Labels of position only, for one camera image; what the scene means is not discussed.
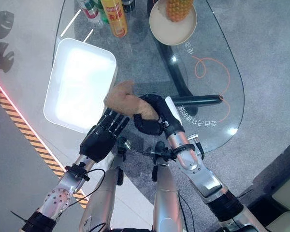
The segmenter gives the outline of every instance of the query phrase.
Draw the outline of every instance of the black cable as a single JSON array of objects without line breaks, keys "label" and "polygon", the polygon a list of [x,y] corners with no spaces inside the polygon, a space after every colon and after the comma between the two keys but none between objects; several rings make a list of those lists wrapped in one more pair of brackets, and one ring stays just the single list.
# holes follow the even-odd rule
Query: black cable
[{"label": "black cable", "polygon": [[201,158],[202,158],[202,160],[203,160],[204,157],[205,157],[205,154],[204,154],[203,147],[202,147],[201,143],[200,143],[200,142],[197,142],[197,143],[196,143],[196,146],[197,146],[198,150],[200,151],[200,153],[201,153]]},{"label": "black cable", "polygon": [[12,214],[14,214],[16,217],[18,217],[19,219],[22,219],[24,222],[27,222],[26,219],[22,218],[20,215],[17,215],[17,214],[14,213],[12,210],[10,210],[10,212],[11,212]]},{"label": "black cable", "polygon": [[184,222],[185,222],[186,231],[189,232],[189,230],[188,230],[188,226],[187,226],[187,221],[186,221],[186,216],[185,216],[185,213],[184,213],[184,209],[183,209],[182,203],[181,203],[181,201],[180,201],[180,194],[179,194],[179,191],[178,191],[178,200],[179,200],[180,208],[181,208],[182,213],[183,213],[183,218],[184,218]]},{"label": "black cable", "polygon": [[183,196],[179,194],[179,192],[178,192],[178,195],[183,199],[183,201],[186,203],[186,205],[188,206],[188,209],[189,209],[190,212],[191,212],[193,231],[195,232],[194,219],[193,219],[193,213],[192,213],[192,210],[191,210],[190,206],[188,205],[188,203],[186,202],[186,200],[183,198]]},{"label": "black cable", "polygon": [[88,171],[88,172],[86,172],[86,173],[90,173],[90,172],[93,172],[93,171],[96,171],[96,170],[103,171],[103,178],[102,178],[102,180],[101,180],[99,186],[98,186],[95,190],[93,190],[90,194],[88,194],[87,196],[85,196],[85,197],[79,199],[78,201],[76,201],[76,202],[70,204],[68,207],[71,207],[72,205],[75,205],[76,203],[79,203],[80,201],[82,201],[82,200],[85,199],[86,197],[90,196],[92,193],[94,193],[95,191],[97,191],[97,190],[100,188],[100,186],[101,186],[101,184],[102,184],[102,182],[103,182],[103,180],[104,180],[104,178],[105,178],[105,170],[100,169],[100,168],[96,168],[96,169],[90,170],[90,171]]},{"label": "black cable", "polygon": [[98,228],[99,226],[101,226],[101,225],[103,225],[100,229],[99,229],[99,231],[98,232],[100,232],[102,229],[103,229],[103,227],[106,225],[106,223],[105,222],[103,222],[103,223],[100,223],[99,225],[96,225],[94,228],[92,228],[89,232],[92,232],[94,229],[96,229],[96,228]]}]

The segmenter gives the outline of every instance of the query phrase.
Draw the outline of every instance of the white plastic tray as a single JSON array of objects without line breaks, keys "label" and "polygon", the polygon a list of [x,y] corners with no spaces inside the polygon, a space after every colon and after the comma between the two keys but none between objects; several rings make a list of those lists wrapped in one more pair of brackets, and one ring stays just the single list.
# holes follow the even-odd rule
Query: white plastic tray
[{"label": "white plastic tray", "polygon": [[117,74],[114,55],[74,39],[57,48],[44,104],[52,123],[87,133],[103,114],[104,103]]}]

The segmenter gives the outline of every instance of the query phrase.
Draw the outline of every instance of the white plate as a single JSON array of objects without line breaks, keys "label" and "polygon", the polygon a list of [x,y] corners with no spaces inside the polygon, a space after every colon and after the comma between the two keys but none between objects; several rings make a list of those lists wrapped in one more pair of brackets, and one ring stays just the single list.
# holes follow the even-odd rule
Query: white plate
[{"label": "white plate", "polygon": [[117,74],[114,55],[74,39],[57,48],[44,104],[52,123],[87,133],[103,114],[104,103]]},{"label": "white plate", "polygon": [[155,38],[166,45],[179,45],[193,34],[197,26],[197,12],[194,6],[180,22],[172,22],[166,13],[167,0],[159,0],[149,16],[149,25]]}]

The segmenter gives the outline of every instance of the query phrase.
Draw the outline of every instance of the robot finger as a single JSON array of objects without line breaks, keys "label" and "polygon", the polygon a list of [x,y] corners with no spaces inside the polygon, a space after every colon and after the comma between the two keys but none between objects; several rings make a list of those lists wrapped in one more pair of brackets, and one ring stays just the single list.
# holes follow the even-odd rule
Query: robot finger
[{"label": "robot finger", "polygon": [[113,133],[116,130],[117,126],[120,124],[120,122],[123,119],[123,117],[124,117],[123,115],[119,115],[118,116],[118,118],[111,125],[110,129],[108,129],[109,132]]},{"label": "robot finger", "polygon": [[120,124],[120,126],[114,131],[113,136],[117,137],[120,135],[120,133],[124,130],[124,128],[126,127],[126,125],[128,124],[130,118],[125,118],[125,120]]},{"label": "robot finger", "polygon": [[107,115],[101,122],[100,124],[98,124],[98,126],[96,127],[97,128],[103,128],[103,130],[107,130],[110,125],[112,124],[112,121],[113,121],[113,118],[110,116],[110,115]]},{"label": "robot finger", "polygon": [[97,124],[101,123],[103,119],[105,119],[106,116],[108,116],[110,114],[112,110],[110,108],[106,108],[104,114],[102,115],[102,117],[100,118],[100,120],[98,121]]},{"label": "robot finger", "polygon": [[113,120],[115,119],[116,115],[117,115],[117,112],[115,112],[115,111],[111,111],[110,116],[111,116],[111,118],[112,118]]}]

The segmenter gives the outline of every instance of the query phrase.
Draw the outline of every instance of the glass tabletop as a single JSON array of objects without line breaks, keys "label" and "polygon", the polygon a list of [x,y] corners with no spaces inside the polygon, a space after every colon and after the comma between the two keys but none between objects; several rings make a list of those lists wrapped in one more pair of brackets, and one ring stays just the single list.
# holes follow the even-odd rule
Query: glass tabletop
[{"label": "glass tabletop", "polygon": [[[110,25],[99,16],[88,19],[77,1],[65,1],[55,47],[64,38],[74,38],[112,52],[118,67],[116,83],[133,80],[138,96],[170,96],[187,136],[198,134],[205,152],[222,146],[241,123],[244,90],[210,6],[206,0],[195,0],[194,33],[184,43],[168,46],[158,42],[150,30],[149,14],[154,2],[135,1],[135,9],[126,14],[128,33],[123,38],[113,36]],[[165,141],[163,135],[140,133],[132,122],[122,135],[132,149],[140,152],[154,147],[157,141]]]}]

